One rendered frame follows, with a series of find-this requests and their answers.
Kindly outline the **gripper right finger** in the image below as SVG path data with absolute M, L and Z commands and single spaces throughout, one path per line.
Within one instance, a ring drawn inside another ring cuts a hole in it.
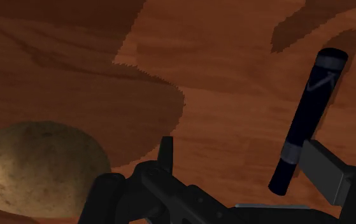
M 356 224 L 356 166 L 312 139 L 303 144 L 299 167 L 329 204 L 341 207 L 340 224 Z

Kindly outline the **black marker pen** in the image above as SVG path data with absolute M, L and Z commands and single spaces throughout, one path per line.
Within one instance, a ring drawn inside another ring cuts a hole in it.
M 315 133 L 347 60 L 348 54 L 337 48 L 323 48 L 318 52 L 269 182 L 271 192 L 286 194 L 303 144 Z

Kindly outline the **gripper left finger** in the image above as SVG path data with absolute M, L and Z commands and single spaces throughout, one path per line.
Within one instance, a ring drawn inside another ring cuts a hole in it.
M 236 215 L 195 185 L 172 175 L 173 138 L 160 141 L 156 160 L 139 163 L 131 177 L 104 173 L 93 182 L 77 224 L 237 224 Z

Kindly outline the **brown potato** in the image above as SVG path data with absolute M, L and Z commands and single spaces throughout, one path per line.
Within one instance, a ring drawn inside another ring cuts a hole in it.
M 0 210 L 35 218 L 79 216 L 93 180 L 110 171 L 99 143 L 51 121 L 0 129 Z

